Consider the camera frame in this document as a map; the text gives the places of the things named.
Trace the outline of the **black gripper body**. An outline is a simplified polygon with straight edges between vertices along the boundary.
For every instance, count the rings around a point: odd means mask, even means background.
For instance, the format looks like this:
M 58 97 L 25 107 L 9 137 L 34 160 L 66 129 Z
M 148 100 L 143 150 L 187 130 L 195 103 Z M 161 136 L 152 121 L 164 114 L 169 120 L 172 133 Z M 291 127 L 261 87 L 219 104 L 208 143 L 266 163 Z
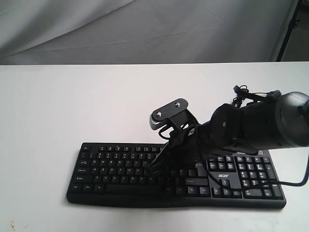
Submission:
M 205 164 L 204 147 L 197 132 L 199 124 L 190 120 L 186 125 L 188 128 L 182 129 L 180 135 L 170 139 L 163 149 L 166 169 L 191 168 L 199 162 Z

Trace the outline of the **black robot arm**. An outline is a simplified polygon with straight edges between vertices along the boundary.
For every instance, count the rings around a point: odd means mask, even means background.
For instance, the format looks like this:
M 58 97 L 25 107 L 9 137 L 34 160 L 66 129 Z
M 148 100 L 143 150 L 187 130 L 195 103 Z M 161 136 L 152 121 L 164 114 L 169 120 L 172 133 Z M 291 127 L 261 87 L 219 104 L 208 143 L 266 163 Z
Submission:
M 301 92 L 265 96 L 237 90 L 232 103 L 219 106 L 200 124 L 179 98 L 152 112 L 150 126 L 169 137 L 148 173 L 161 175 L 197 162 L 237 152 L 256 155 L 262 150 L 309 145 L 309 97 Z

